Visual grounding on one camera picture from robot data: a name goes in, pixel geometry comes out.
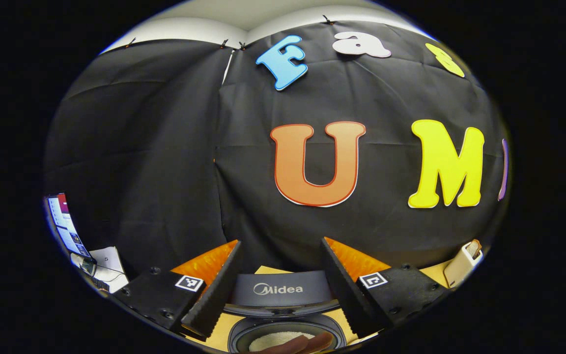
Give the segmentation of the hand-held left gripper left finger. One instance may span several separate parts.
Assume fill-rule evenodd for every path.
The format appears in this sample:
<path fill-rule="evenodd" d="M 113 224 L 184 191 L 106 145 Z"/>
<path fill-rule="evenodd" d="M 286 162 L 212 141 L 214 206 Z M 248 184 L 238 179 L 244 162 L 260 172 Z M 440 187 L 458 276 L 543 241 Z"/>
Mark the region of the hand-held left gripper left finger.
<path fill-rule="evenodd" d="M 116 291 L 119 304 L 171 332 L 211 336 L 238 272 L 242 243 L 233 240 L 169 271 L 149 271 Z"/>

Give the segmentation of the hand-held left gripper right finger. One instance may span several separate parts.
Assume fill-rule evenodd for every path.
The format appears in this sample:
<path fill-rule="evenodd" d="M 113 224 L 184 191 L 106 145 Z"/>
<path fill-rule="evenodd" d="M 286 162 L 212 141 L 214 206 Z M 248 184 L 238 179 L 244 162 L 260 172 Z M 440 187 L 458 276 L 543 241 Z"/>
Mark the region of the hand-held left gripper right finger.
<path fill-rule="evenodd" d="M 410 264 L 389 266 L 328 237 L 321 254 L 329 285 L 359 337 L 401 325 L 450 294 Z"/>

